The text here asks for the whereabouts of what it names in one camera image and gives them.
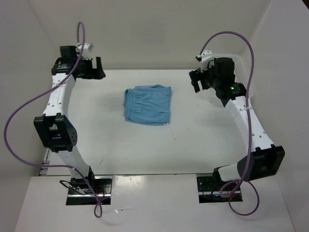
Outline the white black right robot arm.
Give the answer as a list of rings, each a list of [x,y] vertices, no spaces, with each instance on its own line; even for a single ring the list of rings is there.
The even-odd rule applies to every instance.
[[[223,190],[229,181],[251,181],[275,175],[285,151],[269,138],[246,96],[246,87],[236,82],[233,59],[198,55],[197,60],[200,68],[189,73],[195,92],[214,89],[216,97],[234,119],[248,150],[237,163],[214,169],[212,186]]]

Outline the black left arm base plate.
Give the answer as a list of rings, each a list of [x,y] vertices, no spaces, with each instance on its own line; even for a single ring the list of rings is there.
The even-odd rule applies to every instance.
[[[79,186],[71,178],[70,181],[60,180],[60,183],[68,189],[66,205],[95,205],[97,203],[95,195],[84,182]],[[97,175],[93,184],[92,188],[100,200],[100,205],[110,205],[112,176]]]

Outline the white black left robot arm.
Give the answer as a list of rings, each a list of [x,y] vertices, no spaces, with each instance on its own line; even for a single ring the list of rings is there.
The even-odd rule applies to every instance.
[[[34,126],[43,146],[69,166],[71,186],[82,193],[93,192],[97,184],[91,167],[77,148],[77,130],[69,121],[68,107],[78,78],[100,80],[106,76],[101,59],[91,58],[92,49],[91,43],[60,47],[61,56],[51,69],[54,90],[42,116],[34,118]]]

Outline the light blue shorts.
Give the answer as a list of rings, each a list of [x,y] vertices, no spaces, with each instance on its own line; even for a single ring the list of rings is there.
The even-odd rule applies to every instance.
[[[124,118],[147,126],[164,126],[169,128],[171,87],[163,85],[136,86],[124,92]]]

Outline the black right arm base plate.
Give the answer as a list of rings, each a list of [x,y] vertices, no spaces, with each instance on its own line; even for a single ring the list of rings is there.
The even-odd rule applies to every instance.
[[[223,194],[229,194],[237,185],[237,183],[227,186]],[[197,190],[199,203],[225,203],[229,198],[222,198],[220,196],[221,186],[215,186],[211,175],[197,175]],[[240,189],[234,194],[231,202],[242,202],[242,195]]]

